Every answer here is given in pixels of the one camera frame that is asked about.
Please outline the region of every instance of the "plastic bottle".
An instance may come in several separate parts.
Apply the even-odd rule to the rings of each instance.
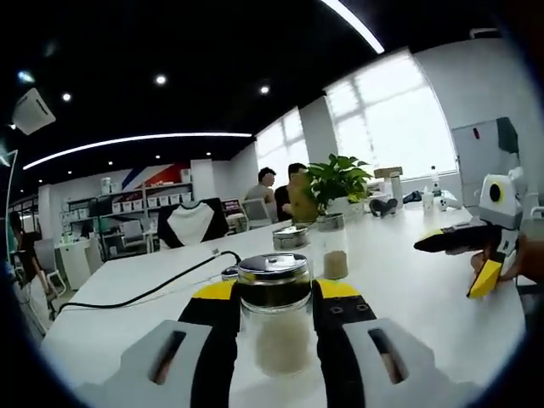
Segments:
[[[434,209],[434,196],[433,196],[433,193],[431,193],[428,190],[427,186],[425,186],[425,188],[423,189],[422,202],[423,202],[423,211],[425,213],[427,213],[429,211],[433,211],[433,209]]]
[[[440,177],[439,172],[436,170],[435,166],[431,166],[431,182],[433,183],[433,196],[440,197],[442,196],[442,190],[440,189]]]

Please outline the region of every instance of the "black ceiling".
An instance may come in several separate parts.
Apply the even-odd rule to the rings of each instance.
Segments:
[[[493,26],[469,2],[343,0],[386,52],[468,39]],[[19,164],[120,137],[176,132],[255,134],[377,54],[318,0],[42,2],[2,6],[0,133]],[[29,70],[57,122],[12,131],[14,102]],[[153,79],[164,74],[167,83]],[[262,85],[270,86],[266,96]],[[69,103],[62,100],[71,94]],[[190,138],[118,144],[53,159],[24,171],[25,190],[111,169],[228,160],[251,139]]]

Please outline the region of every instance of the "gray gripper housing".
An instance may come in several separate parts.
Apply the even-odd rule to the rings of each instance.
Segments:
[[[434,364],[433,351],[389,319],[343,325],[353,348],[365,393],[366,408],[459,408],[478,396],[471,382],[452,382]],[[387,345],[400,374],[393,383],[372,339]]]
[[[121,356],[119,370],[102,384],[83,384],[76,396],[99,408],[190,407],[196,363],[210,334],[210,326],[164,320]],[[152,377],[175,333],[184,334],[166,381]]]
[[[453,408],[466,406],[478,389],[452,382],[434,365],[430,348],[388,319],[343,326],[364,384],[366,408]],[[83,384],[76,396],[100,408],[189,408],[196,363],[212,328],[164,320],[128,348],[119,370],[102,384]],[[184,339],[173,357],[166,381],[151,380],[174,333]],[[404,380],[392,383],[372,336],[388,345]]]

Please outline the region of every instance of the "man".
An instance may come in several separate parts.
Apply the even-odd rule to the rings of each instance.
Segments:
[[[263,168],[258,172],[258,184],[252,187],[246,194],[246,200],[255,198],[264,199],[265,204],[274,202],[274,191],[271,187],[274,185],[275,171],[270,167]]]
[[[302,163],[290,164],[287,168],[287,172],[289,173],[289,180],[291,181],[292,176],[295,174],[306,173],[306,170],[306,166],[304,166]],[[276,189],[274,197],[276,210],[278,212],[278,221],[281,222],[292,219],[291,202],[289,200],[289,192],[287,191],[287,186],[282,185],[281,187]]]

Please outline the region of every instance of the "person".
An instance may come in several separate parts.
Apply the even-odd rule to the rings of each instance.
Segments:
[[[488,245],[483,251],[473,255],[470,264],[477,274],[482,269],[493,251],[493,246]],[[499,281],[509,281],[518,275],[525,276],[539,285],[544,284],[544,241],[533,241],[527,235],[521,234],[518,241],[518,253],[509,270]]]
[[[253,200],[256,198],[264,199],[265,204],[271,204],[274,202],[274,191],[272,186],[275,181],[275,171],[270,167],[265,167],[258,172],[258,184],[252,187],[246,194],[246,200]]]
[[[289,180],[291,181],[292,176],[295,174],[306,173],[308,169],[302,163],[292,163],[287,168],[287,173],[289,174]],[[289,192],[287,191],[287,186],[282,185],[278,187],[274,193],[276,211],[278,213],[278,221],[287,221],[292,219],[292,209],[291,202],[289,200]]]
[[[25,282],[23,285],[30,284],[37,277],[40,280],[45,295],[49,298],[54,295],[53,289],[48,284],[45,274],[43,273],[40,263],[37,261],[36,252],[34,251],[34,241],[23,229],[17,212],[9,214],[9,225],[14,233],[16,242],[16,255],[23,265],[25,271]]]

